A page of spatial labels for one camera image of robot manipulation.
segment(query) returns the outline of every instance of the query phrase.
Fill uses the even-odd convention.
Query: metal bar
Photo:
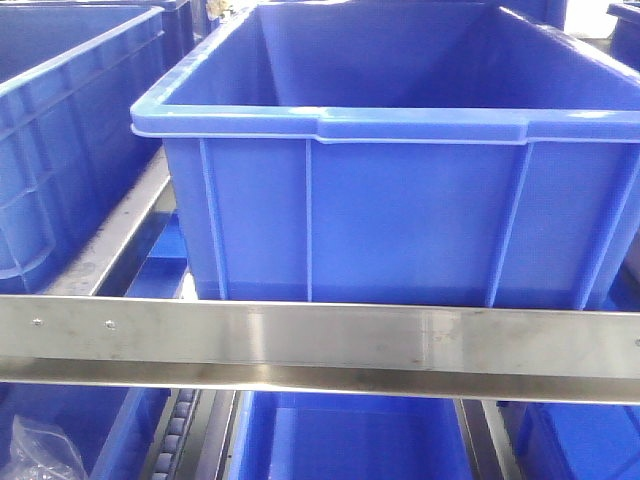
[[[124,294],[175,208],[167,159],[160,149],[136,185],[47,293]]]
[[[238,393],[217,391],[211,408],[207,433],[200,449],[195,480],[222,480],[231,441]]]
[[[10,381],[640,403],[638,313],[0,296],[0,329]]]
[[[522,473],[518,461],[516,460],[509,435],[504,425],[504,419],[499,412],[495,401],[482,400],[482,410],[484,414],[484,422],[489,429],[492,441],[492,447],[498,458],[500,470],[506,480],[522,480]]]
[[[473,478],[511,480],[502,471],[484,408],[480,400],[455,400],[458,424]]]

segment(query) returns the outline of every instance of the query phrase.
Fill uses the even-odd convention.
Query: plastic bag
[[[78,450],[54,425],[16,415],[10,453],[0,480],[88,480]]]

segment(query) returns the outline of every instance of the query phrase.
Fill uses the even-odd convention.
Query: stainless steel rail
[[[640,314],[1,296],[0,379],[640,403]]]

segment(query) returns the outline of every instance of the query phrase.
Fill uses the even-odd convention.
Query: plastic storage bin
[[[62,428],[92,480],[137,480],[169,391],[0,384],[0,468],[21,415]]]
[[[134,5],[162,7],[163,50],[165,67],[171,68],[193,49],[191,0],[12,0],[11,5]]]
[[[252,392],[230,480],[471,479],[451,400]]]
[[[584,308],[640,220],[639,107],[507,9],[353,2],[259,5],[132,112],[201,298]]]
[[[607,13],[618,17],[611,38],[611,55],[640,70],[640,3],[612,4]]]
[[[129,107],[163,72],[161,13],[0,7],[0,292],[45,287],[159,147]]]
[[[640,478],[640,408],[509,403],[503,416],[527,480]]]
[[[300,0],[282,0],[282,1],[300,1]],[[389,0],[352,0],[352,1],[369,1],[369,2],[388,2]],[[480,2],[494,3],[503,5],[507,8],[524,13],[531,19],[546,23],[553,27],[564,28],[565,18],[567,15],[567,0],[435,0],[444,2]]]

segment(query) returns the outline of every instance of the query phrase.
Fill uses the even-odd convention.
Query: metal rack
[[[47,295],[0,296],[2,381],[216,390],[181,407],[166,478],[200,478],[202,448],[222,478],[242,390],[455,397],[487,479],[519,473],[486,399],[640,404],[638,313],[118,298],[174,210],[160,152]]]

